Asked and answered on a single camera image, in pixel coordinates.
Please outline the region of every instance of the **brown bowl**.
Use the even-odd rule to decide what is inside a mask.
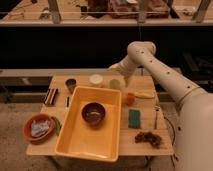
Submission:
[[[105,117],[105,108],[100,103],[88,103],[82,109],[82,117],[90,126],[100,125]]]
[[[46,120],[50,121],[50,125],[49,125],[49,129],[41,136],[39,137],[33,137],[31,135],[31,124],[33,123],[33,121],[39,123],[39,122],[44,122]],[[51,117],[47,114],[37,114],[32,116],[31,118],[29,118],[24,126],[23,126],[23,135],[24,138],[28,141],[31,142],[37,142],[37,141],[41,141],[43,139],[45,139],[48,135],[51,134],[51,132],[54,130],[55,128],[55,122],[51,119]]]

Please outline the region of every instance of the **cloth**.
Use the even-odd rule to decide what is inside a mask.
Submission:
[[[34,120],[31,124],[31,136],[40,137],[44,135],[50,127],[50,121],[37,122]]]

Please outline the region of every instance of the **floor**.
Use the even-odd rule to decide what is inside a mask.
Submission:
[[[55,159],[62,166],[56,168],[47,157],[27,156],[25,150],[27,142],[22,136],[22,126],[24,121],[31,115],[38,113],[41,103],[0,103],[0,170],[14,171],[173,171],[174,167],[170,156],[155,157],[150,167],[144,168],[145,157],[119,157],[115,163],[101,163],[79,159],[56,157]],[[172,102],[160,103],[165,117],[176,125],[177,112]],[[173,139],[172,127],[167,122],[171,139]]]

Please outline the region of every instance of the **banana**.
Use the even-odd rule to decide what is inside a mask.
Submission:
[[[154,92],[136,91],[134,92],[135,97],[141,99],[153,99],[155,97]]]

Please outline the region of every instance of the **cup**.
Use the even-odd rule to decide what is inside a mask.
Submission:
[[[110,80],[110,82],[109,82],[109,88],[120,90],[121,89],[120,81],[117,80],[117,79]]]
[[[76,80],[73,78],[68,79],[65,84],[66,84],[69,92],[72,94],[76,87]]]
[[[99,74],[93,74],[89,78],[90,84],[93,87],[102,87],[103,86],[103,76]]]

